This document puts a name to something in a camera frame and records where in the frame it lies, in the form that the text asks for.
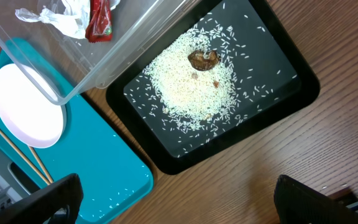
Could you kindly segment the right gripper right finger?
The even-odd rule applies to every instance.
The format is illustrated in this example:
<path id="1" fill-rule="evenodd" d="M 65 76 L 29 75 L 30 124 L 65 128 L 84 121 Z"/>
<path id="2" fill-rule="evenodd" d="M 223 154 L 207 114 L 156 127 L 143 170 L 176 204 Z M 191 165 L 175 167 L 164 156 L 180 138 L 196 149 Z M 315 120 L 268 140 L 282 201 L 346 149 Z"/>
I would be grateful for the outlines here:
<path id="1" fill-rule="evenodd" d="M 349 187 L 326 196 L 280 175 L 273 200 L 281 224 L 358 223 L 358 197 Z"/>

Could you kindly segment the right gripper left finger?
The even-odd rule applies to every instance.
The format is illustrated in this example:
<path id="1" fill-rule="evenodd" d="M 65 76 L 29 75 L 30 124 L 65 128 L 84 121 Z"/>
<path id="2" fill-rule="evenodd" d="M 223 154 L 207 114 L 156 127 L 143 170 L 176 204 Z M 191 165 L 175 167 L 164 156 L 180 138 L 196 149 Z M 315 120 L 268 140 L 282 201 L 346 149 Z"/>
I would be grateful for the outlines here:
<path id="1" fill-rule="evenodd" d="M 70 174 L 0 210 L 0 223 L 75 223 L 82 199 L 79 175 Z"/>

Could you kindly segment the wooden chopstick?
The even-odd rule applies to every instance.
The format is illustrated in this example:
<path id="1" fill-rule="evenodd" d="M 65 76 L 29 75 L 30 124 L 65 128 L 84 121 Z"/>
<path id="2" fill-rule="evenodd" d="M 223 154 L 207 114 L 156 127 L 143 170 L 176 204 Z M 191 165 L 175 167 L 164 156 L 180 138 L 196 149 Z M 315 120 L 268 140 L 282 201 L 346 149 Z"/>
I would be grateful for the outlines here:
<path id="1" fill-rule="evenodd" d="M 30 166 L 30 168 L 47 184 L 50 185 L 52 182 L 46 178 L 46 176 L 38 170 L 38 168 L 32 163 L 31 160 L 0 130 L 0 136 L 10 145 L 13 150 Z"/>
<path id="2" fill-rule="evenodd" d="M 40 159 L 40 157 L 38 156 L 38 154 L 36 153 L 35 149 L 32 146 L 28 146 L 29 150 L 31 151 L 31 153 L 33 154 L 33 156 L 35 157 L 37 163 L 39 164 L 39 166 L 41 167 L 42 171 L 44 172 L 44 174 L 46 175 L 46 178 L 48 179 L 48 181 L 50 183 L 53 183 L 53 179 L 51 177 L 51 175 L 49 174 L 48 170 L 46 169 L 46 167 L 44 166 L 42 160 Z"/>

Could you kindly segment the large white plate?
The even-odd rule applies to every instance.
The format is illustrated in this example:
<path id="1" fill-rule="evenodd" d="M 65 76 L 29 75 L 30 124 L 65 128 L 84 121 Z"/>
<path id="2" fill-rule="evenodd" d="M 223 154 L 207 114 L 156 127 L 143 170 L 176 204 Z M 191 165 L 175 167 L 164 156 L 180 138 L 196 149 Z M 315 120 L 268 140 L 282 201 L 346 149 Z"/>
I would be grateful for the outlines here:
<path id="1" fill-rule="evenodd" d="M 14 63 L 0 68 L 0 119 L 20 141 L 48 148 L 61 138 L 66 123 L 64 106 L 51 103 Z"/>

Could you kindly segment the pile of white rice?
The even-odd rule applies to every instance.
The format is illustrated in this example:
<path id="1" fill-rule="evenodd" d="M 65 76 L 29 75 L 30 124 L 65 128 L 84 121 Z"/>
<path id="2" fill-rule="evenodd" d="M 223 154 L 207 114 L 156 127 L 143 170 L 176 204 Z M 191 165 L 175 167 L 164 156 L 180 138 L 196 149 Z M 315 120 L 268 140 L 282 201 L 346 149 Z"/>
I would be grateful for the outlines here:
<path id="1" fill-rule="evenodd" d="M 191 66 L 216 50 L 211 70 Z M 299 79 L 249 1 L 223 1 L 156 56 L 123 90 L 164 149 L 181 157 L 289 97 Z"/>

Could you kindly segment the brown food piece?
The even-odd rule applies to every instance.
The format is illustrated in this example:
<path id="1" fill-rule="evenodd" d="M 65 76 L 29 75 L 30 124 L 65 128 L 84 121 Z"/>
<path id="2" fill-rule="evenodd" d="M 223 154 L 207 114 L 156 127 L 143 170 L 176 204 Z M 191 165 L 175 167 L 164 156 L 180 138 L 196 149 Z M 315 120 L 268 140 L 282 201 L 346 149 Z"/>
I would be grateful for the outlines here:
<path id="1" fill-rule="evenodd" d="M 221 57 L 216 50 L 209 52 L 195 50 L 189 54 L 188 60 L 194 69 L 203 72 L 213 69 L 220 62 Z"/>

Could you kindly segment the red snack wrapper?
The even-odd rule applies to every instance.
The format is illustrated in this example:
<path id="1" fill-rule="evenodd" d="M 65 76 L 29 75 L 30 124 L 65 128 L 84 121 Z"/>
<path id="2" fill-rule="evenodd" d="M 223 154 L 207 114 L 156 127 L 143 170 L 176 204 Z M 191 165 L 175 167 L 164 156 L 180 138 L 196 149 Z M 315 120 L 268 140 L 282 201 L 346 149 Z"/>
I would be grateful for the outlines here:
<path id="1" fill-rule="evenodd" d="M 112 39 L 112 22 L 109 0 L 91 0 L 90 20 L 85 37 L 91 43 L 109 42 Z"/>

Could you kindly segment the white tissue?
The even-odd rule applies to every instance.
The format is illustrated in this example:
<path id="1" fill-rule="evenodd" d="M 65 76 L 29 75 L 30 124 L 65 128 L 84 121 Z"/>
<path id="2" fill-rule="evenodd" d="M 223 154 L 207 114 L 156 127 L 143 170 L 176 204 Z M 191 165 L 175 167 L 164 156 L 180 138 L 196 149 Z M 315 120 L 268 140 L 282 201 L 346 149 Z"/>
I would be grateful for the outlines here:
<path id="1" fill-rule="evenodd" d="M 114 10 L 121 0 L 109 0 L 110 10 Z"/>
<path id="2" fill-rule="evenodd" d="M 63 35 L 74 39 L 85 39 L 86 28 L 90 23 L 90 0 L 62 0 L 63 14 L 54 13 L 44 7 L 40 14 L 25 8 L 15 10 L 15 16 L 24 22 L 51 24 Z"/>

